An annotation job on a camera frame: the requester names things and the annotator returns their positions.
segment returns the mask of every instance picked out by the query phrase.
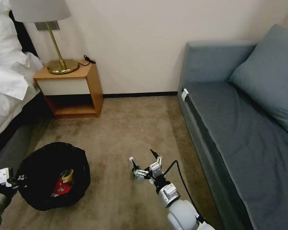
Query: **trash bin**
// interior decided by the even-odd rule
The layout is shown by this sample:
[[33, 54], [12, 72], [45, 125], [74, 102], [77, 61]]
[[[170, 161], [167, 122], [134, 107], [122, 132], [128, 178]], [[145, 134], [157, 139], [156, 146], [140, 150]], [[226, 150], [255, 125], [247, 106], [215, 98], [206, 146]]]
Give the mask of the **trash bin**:
[[23, 160], [17, 178], [23, 199], [33, 208], [46, 211], [79, 201], [91, 182], [85, 151], [63, 142], [48, 144]]

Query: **white drawer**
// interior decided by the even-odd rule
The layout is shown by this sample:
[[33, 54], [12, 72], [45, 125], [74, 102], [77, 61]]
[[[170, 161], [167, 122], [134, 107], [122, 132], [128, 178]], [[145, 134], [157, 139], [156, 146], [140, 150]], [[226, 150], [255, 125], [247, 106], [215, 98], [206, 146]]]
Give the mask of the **white drawer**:
[[90, 94], [85, 78], [38, 80], [44, 95]]

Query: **carpet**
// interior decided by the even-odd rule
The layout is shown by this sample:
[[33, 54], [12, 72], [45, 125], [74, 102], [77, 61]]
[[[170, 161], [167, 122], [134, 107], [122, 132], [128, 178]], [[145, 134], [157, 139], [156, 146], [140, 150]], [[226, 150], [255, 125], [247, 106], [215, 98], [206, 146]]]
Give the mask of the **carpet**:
[[[97, 119], [40, 120], [29, 152], [57, 141], [85, 150], [92, 178], [86, 194], [70, 207], [42, 212], [17, 193], [0, 230], [172, 229], [155, 187], [131, 176], [128, 158], [145, 168], [155, 162], [149, 149], [163, 156], [164, 170], [179, 161], [197, 208], [215, 229], [223, 229], [175, 96], [105, 99]], [[188, 199], [176, 166], [166, 178]]]

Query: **nightstand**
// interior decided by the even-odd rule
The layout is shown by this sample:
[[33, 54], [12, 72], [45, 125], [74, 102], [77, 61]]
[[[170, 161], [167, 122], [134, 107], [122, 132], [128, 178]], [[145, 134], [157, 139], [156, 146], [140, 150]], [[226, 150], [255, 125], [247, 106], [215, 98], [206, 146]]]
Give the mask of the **nightstand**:
[[33, 78], [56, 119], [100, 116], [103, 96], [96, 64], [58, 75], [45, 66]]

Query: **sofa cushion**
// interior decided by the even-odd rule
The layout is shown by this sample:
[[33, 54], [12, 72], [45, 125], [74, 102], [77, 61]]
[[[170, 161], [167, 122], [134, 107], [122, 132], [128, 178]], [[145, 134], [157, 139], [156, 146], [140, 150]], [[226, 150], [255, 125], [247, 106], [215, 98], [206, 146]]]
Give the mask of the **sofa cushion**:
[[288, 131], [288, 30], [273, 26], [230, 81]]
[[254, 229], [288, 229], [288, 133], [231, 83], [184, 87]]

